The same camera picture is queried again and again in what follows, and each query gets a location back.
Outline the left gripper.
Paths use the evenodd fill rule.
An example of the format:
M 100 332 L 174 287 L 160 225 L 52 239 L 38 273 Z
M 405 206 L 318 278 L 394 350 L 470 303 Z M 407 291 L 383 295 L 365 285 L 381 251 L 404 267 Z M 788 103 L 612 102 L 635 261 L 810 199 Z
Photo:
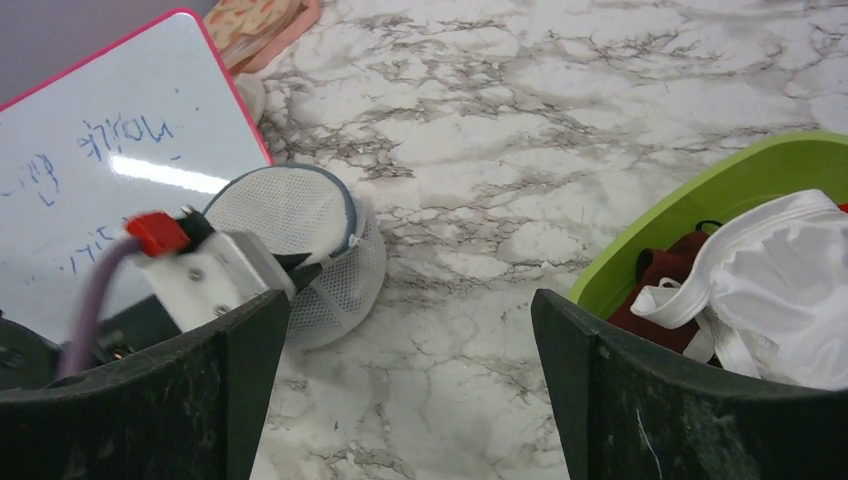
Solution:
M 188 332 L 269 290 L 289 299 L 293 280 L 252 232 L 219 231 L 193 253 L 160 257 L 138 254 L 132 261 L 179 331 Z

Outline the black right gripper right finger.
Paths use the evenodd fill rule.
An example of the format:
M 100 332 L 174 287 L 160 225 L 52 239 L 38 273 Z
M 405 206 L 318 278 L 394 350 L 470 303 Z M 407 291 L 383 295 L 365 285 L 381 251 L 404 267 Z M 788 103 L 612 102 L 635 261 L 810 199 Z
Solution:
M 847 395 L 701 364 L 538 290 L 533 330 L 574 479 L 843 479 Z

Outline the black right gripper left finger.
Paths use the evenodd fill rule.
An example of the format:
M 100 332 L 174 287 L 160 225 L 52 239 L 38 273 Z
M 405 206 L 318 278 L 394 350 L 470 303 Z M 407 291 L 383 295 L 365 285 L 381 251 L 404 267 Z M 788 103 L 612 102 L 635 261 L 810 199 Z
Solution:
M 180 332 L 154 297 L 108 319 L 93 368 L 55 380 L 58 350 L 1 323 L 5 479 L 246 479 L 287 330 L 268 292 Z

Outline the white mesh laundry bag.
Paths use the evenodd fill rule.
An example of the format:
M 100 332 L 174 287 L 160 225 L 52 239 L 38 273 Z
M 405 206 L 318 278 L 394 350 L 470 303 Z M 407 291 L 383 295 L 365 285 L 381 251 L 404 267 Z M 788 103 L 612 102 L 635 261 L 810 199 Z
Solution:
M 386 275 L 385 244 L 371 202 L 329 171 L 295 163 L 251 171 L 203 214 L 217 229 L 257 235 L 276 256 L 303 254 L 306 264 L 321 266 L 291 303 L 293 347 L 330 344 L 370 313 Z

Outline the pink framed whiteboard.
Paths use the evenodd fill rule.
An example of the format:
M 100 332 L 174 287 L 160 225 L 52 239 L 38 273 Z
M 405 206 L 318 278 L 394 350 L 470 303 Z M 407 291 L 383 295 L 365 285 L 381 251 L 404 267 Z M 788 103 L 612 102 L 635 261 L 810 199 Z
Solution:
M 1 109 L 1 310 L 56 343 L 124 222 L 271 158 L 201 19 L 172 11 Z

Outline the red black garment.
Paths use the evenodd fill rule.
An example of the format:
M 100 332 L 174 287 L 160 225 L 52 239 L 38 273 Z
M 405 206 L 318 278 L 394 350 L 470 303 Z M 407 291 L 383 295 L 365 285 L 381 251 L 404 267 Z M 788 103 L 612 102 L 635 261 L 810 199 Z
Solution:
M 676 329 L 667 329 L 633 314 L 630 310 L 645 287 L 659 288 L 662 301 L 670 298 L 687 279 L 694 260 L 707 239 L 708 233 L 698 228 L 682 236 L 665 250 L 642 250 L 635 263 L 636 286 L 607 321 L 691 360 L 719 367 L 721 363 L 715 355 L 712 337 L 702 330 L 696 321 L 691 320 Z

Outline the white garment in basket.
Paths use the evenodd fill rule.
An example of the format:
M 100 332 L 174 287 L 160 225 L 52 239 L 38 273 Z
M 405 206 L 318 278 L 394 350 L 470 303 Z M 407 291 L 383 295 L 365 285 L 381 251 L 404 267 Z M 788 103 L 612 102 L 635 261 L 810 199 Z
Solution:
M 696 321 L 727 371 L 843 390 L 847 215 L 817 189 L 757 206 L 710 235 L 670 298 L 645 287 L 630 310 L 667 329 Z

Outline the tulip patterned oven mitt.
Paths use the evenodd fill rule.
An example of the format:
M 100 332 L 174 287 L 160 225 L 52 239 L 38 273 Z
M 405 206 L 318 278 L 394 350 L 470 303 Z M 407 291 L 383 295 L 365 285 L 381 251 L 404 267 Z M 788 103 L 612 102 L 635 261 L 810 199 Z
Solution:
M 256 73 L 306 33 L 319 0 L 220 0 L 203 18 L 228 72 Z

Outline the green plastic basket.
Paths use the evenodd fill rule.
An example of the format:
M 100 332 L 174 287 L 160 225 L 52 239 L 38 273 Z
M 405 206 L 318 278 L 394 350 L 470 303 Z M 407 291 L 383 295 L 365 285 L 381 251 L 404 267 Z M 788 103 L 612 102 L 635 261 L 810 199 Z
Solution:
M 697 222 L 727 222 L 774 198 L 819 189 L 847 201 L 847 138 L 830 132 L 771 136 L 721 160 L 648 209 L 582 272 L 567 298 L 607 318 L 635 284 L 645 248 L 665 249 Z

